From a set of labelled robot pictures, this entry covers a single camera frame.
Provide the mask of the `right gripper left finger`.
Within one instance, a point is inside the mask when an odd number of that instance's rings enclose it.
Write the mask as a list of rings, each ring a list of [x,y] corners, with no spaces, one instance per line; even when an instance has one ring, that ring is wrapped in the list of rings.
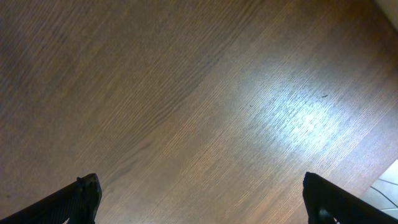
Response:
[[[1,224],[95,224],[102,197],[98,176],[88,174],[1,220]]]

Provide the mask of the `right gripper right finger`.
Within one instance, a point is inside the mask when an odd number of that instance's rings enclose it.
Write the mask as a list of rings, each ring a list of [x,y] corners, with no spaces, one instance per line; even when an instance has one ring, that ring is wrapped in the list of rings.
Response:
[[[397,224],[396,218],[315,173],[305,173],[302,195],[308,224]]]

